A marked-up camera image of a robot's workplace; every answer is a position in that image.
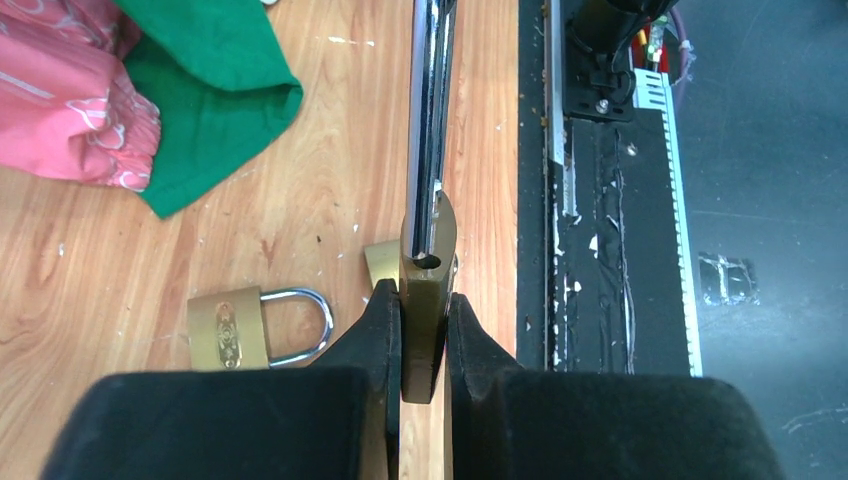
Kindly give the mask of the small brass padlock with key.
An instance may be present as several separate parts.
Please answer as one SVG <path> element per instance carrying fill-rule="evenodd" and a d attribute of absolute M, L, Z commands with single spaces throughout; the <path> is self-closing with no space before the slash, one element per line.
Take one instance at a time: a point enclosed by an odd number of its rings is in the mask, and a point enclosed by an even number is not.
<path fill-rule="evenodd" d="M 457 4 L 413 4 L 406 209 L 400 244 L 401 392 L 433 396 L 456 271 L 457 222 L 443 189 Z"/>

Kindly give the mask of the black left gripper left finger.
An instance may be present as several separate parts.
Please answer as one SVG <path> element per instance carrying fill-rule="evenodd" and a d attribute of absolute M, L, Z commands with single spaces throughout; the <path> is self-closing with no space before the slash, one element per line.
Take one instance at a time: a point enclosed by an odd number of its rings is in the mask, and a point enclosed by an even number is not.
<path fill-rule="evenodd" d="M 300 368 L 139 372 L 95 383 L 45 479 L 394 479 L 400 302 L 378 282 L 362 316 Z"/>

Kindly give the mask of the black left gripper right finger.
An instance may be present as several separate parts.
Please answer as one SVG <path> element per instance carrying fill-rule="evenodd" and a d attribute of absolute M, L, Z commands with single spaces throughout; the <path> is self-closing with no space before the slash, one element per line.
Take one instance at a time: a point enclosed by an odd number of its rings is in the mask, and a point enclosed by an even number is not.
<path fill-rule="evenodd" d="M 745 397 L 711 378 L 521 367 L 452 297 L 450 479 L 780 479 Z"/>

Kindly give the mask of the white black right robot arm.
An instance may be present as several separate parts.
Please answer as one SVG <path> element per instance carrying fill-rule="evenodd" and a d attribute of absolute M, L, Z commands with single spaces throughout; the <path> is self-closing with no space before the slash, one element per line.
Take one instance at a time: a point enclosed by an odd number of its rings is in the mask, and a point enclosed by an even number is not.
<path fill-rule="evenodd" d="M 633 117 L 636 75 L 627 49 L 637 31 L 675 5 L 673 1 L 569 1 L 565 34 L 564 113 L 595 122 Z"/>

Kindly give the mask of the large brass padlock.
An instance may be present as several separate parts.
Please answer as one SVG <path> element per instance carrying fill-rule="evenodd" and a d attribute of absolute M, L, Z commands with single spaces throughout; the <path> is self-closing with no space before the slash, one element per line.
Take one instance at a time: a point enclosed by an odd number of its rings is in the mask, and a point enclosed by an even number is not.
<path fill-rule="evenodd" d="M 363 250 L 370 284 L 373 290 L 382 280 L 399 285 L 400 241 L 389 240 L 368 245 Z"/>

